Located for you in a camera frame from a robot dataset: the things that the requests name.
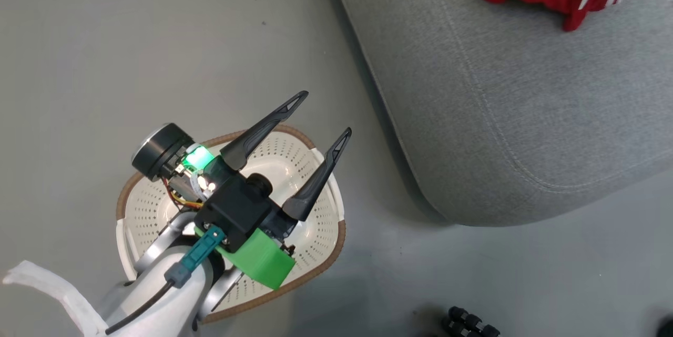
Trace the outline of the grey fabric sofa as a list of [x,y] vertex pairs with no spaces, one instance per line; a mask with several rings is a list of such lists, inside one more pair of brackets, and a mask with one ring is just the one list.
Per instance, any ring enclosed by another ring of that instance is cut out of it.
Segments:
[[673,170],[673,4],[574,32],[509,0],[341,0],[424,198],[449,221],[550,219]]

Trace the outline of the black ribbed wheel part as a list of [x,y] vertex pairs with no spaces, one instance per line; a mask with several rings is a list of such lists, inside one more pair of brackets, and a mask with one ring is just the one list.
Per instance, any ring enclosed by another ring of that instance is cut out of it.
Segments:
[[448,309],[440,327],[450,337],[502,337],[502,333],[496,327],[484,323],[481,318],[456,306]]

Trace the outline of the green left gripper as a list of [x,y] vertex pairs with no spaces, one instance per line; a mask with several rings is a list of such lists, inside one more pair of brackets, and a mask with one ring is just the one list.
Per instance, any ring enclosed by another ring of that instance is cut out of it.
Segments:
[[[194,191],[201,195],[204,200],[200,208],[212,196],[216,188],[222,186],[236,174],[241,174],[238,171],[247,165],[248,158],[260,143],[279,123],[291,117],[308,95],[308,91],[300,91],[286,100],[266,117],[260,119],[254,126],[234,138],[231,143],[221,148],[220,156],[212,155],[209,150],[201,145],[193,145],[188,148],[182,164],[192,172],[190,183]],[[229,253],[225,249],[225,244],[228,242],[222,232],[223,238],[216,243],[214,252],[220,253],[250,279],[276,291],[295,265],[294,259],[290,253],[283,249],[282,243],[295,227],[295,222],[291,219],[305,222],[309,217],[351,136],[352,129],[346,128],[326,151],[324,160],[308,181],[294,196],[284,202],[282,210],[288,217],[281,215],[279,206],[271,199],[270,195],[269,198],[272,201],[271,212],[245,244],[235,253]],[[204,231],[195,225],[195,232],[199,238],[206,232],[216,232],[217,230],[221,231],[216,226],[209,227],[207,231]]]

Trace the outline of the white perforated laundry basket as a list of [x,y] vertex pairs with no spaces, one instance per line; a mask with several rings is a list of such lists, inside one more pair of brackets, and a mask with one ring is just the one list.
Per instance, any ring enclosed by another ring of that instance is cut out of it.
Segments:
[[[259,172],[272,184],[272,200],[283,203],[305,184],[323,154],[298,129],[279,125],[254,151],[243,169]],[[116,205],[116,244],[128,280],[136,279],[135,262],[159,236],[178,209],[163,184],[137,173],[125,184]],[[205,318],[212,323],[253,309],[305,284],[327,270],[343,249],[346,226],[343,198],[330,176],[308,219],[286,240],[294,246],[295,265],[280,289],[273,291],[244,275]]]

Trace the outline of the white fabric sleeve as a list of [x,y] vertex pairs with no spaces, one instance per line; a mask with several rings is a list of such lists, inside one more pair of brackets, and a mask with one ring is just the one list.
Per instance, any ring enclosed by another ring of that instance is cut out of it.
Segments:
[[2,284],[17,284],[36,289],[60,302],[82,337],[107,337],[108,324],[76,287],[59,275],[24,260],[8,270]]

